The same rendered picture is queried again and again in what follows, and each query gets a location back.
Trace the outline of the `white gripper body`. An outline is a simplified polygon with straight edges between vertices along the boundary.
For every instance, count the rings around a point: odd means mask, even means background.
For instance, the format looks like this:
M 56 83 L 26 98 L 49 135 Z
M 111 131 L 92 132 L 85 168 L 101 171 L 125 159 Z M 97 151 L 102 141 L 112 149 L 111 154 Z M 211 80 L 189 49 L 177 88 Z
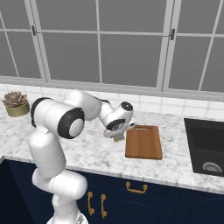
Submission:
M 103 132 L 103 135 L 106 138 L 124 138 L 123 133 L 127 130 L 131 130 L 134 127 L 134 124 L 124 124 L 121 128 L 116 129 L 116 130 L 108 130 L 105 129 Z

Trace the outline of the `wooden cutting board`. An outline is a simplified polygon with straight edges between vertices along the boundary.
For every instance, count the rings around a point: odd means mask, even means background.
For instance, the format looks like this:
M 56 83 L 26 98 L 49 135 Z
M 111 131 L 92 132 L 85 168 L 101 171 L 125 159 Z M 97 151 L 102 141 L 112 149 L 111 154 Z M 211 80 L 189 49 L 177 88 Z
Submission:
M 135 125 L 126 132 L 126 158 L 163 158 L 158 126 Z

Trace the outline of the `navy drawer front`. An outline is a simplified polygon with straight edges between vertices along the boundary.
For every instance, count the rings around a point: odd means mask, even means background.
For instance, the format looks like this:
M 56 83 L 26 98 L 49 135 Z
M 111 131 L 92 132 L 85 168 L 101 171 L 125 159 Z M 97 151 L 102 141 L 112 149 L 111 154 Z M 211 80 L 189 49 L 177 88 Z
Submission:
M 96 178 L 102 190 L 111 193 L 123 193 L 126 195 L 140 195 L 154 200 L 163 200 L 176 203 L 179 200 L 180 189 L 168 185 L 147 183 L 138 180 L 116 178 L 106 175 L 98 175 Z

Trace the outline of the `grey framed window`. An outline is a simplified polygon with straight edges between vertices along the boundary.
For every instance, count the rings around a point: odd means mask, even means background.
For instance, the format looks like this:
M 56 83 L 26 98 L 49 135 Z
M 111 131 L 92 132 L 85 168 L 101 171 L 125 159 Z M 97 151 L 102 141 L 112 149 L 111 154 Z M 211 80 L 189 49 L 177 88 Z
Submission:
M 0 0 L 0 82 L 222 102 L 224 0 Z

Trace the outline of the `black sink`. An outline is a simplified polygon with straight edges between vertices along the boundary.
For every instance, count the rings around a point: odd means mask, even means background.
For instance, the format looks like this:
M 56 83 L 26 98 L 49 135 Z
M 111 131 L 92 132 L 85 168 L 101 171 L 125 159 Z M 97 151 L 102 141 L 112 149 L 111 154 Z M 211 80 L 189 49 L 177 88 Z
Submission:
M 224 178 L 224 122 L 190 118 L 184 122 L 192 170 Z

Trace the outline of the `succulent in olive pot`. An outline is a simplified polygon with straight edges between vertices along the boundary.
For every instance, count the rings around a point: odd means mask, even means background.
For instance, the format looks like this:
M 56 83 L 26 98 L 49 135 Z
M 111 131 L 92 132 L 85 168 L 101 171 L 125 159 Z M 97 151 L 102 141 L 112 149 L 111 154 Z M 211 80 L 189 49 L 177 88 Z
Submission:
M 11 117 L 20 117 L 30 111 L 30 105 L 27 101 L 27 95 L 20 91 L 11 91 L 4 95 L 3 105 Z

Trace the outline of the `navy cupboard panel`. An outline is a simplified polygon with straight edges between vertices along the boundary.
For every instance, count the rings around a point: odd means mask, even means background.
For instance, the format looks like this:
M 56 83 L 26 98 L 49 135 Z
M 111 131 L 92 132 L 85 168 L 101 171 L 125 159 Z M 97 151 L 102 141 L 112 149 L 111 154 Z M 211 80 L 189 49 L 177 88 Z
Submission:
M 224 196 L 184 190 L 179 205 L 183 224 L 224 224 Z

